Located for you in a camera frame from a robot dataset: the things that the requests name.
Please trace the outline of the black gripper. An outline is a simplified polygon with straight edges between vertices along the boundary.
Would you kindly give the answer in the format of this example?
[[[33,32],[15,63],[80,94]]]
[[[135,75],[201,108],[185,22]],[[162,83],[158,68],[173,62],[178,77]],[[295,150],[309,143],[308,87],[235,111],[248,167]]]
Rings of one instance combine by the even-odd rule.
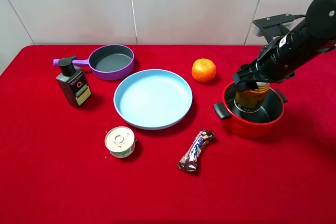
[[[263,46],[258,57],[249,64],[239,67],[239,70],[233,75],[236,90],[243,92],[248,90],[248,86],[256,86],[257,82],[282,83],[287,79],[293,78],[296,73],[286,74],[284,77],[276,78],[267,73],[268,68],[263,66],[266,60],[276,60],[276,46]]]

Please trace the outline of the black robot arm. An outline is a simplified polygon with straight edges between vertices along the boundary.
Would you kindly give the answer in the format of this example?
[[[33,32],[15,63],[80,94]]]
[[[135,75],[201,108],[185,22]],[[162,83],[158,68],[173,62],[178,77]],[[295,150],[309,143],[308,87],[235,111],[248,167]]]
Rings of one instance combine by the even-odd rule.
[[[281,14],[253,21],[267,45],[233,75],[239,92],[259,82],[281,83],[319,54],[335,48],[335,0],[313,0],[306,14]]]

